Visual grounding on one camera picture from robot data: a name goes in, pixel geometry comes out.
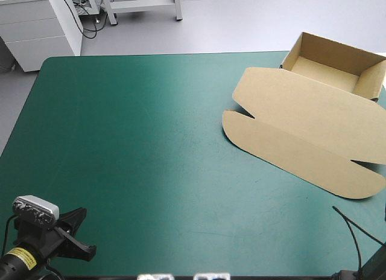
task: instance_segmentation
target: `white table leg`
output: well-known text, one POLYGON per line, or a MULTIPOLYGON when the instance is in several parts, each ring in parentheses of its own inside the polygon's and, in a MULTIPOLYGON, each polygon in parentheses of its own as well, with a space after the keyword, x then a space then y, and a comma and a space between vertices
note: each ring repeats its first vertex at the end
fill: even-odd
POLYGON ((99 14, 98 11, 98 6, 95 0, 89 0, 90 6, 91 6, 91 11, 89 11, 90 14, 99 14))
POLYGON ((174 0, 174 2, 176 3, 177 20, 182 21, 181 0, 174 0))
POLYGON ((110 4, 111 0, 103 0, 103 2, 104 2, 104 5, 106 7, 106 12, 107 12, 107 15, 109 16, 110 23, 112 25, 117 25, 118 22, 115 19, 115 15, 114 15, 114 12, 113 12, 113 10, 111 8, 111 4, 110 4))

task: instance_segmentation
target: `box flap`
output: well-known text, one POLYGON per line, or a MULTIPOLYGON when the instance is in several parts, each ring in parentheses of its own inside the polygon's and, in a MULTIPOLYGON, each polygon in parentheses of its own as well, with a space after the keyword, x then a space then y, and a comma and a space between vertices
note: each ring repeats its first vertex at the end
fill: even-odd
POLYGON ((295 45, 292 47, 291 51, 285 56, 280 68, 291 70, 295 65, 295 62, 300 55, 300 49, 302 48, 303 33, 297 39, 295 45))
POLYGON ((338 196, 364 199, 385 188, 380 174, 261 120, 225 111, 223 128, 239 148, 338 196))
POLYGON ((382 90, 385 70, 386 60, 368 68, 360 76, 353 93, 376 101, 382 90))
POLYGON ((233 99, 263 123, 348 160, 386 164, 386 110, 284 69, 248 68, 233 99))
POLYGON ((303 33, 300 56, 357 76, 386 58, 333 40, 303 33))

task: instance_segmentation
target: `box lid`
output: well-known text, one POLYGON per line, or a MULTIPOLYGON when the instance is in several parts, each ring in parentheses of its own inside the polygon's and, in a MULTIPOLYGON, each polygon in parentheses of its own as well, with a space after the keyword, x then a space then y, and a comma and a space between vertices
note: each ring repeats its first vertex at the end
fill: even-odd
POLYGON ((243 150, 339 196, 365 198, 386 186, 352 162, 386 164, 386 110, 375 102, 269 68, 246 69, 233 99, 254 117, 224 113, 227 136, 243 150))

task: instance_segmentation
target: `metal frame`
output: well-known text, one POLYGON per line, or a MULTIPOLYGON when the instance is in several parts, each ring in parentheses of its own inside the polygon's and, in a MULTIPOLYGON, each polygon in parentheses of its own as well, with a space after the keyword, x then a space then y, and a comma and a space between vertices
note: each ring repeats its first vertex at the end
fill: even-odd
POLYGON ((99 14, 100 7, 97 5, 95 0, 89 0, 91 8, 88 10, 89 14, 99 14))
POLYGON ((117 25, 117 13, 132 13, 136 11, 147 11, 174 6, 176 8, 177 20, 182 20, 181 0, 135 0, 135 1, 112 1, 103 0, 110 23, 117 25))

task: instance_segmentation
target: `yellow label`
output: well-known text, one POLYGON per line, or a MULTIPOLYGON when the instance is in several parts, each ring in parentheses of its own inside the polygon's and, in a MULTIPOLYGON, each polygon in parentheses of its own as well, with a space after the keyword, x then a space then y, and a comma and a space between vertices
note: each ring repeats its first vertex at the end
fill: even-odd
POLYGON ((14 255, 24 262, 29 270, 32 270, 36 266, 36 260, 29 251, 23 248, 13 248, 7 254, 14 255))

